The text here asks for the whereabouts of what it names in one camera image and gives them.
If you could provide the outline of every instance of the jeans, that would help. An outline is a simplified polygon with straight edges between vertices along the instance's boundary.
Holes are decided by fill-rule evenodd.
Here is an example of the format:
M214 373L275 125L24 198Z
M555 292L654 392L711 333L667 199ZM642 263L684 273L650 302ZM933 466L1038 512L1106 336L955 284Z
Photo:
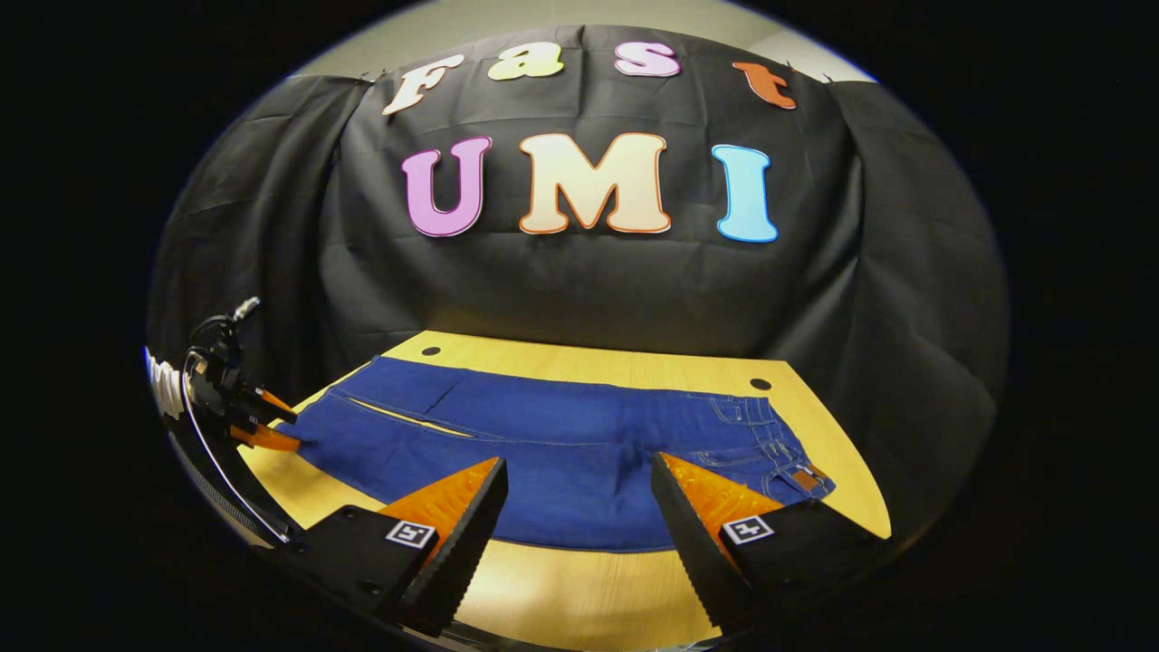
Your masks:
M658 450L783 505L836 489L809 471L801 442L764 398L534 381L389 358L376 358L278 431L301 440L298 453L311 464L387 504L503 457L509 493L494 539L551 548L670 550L650 489Z

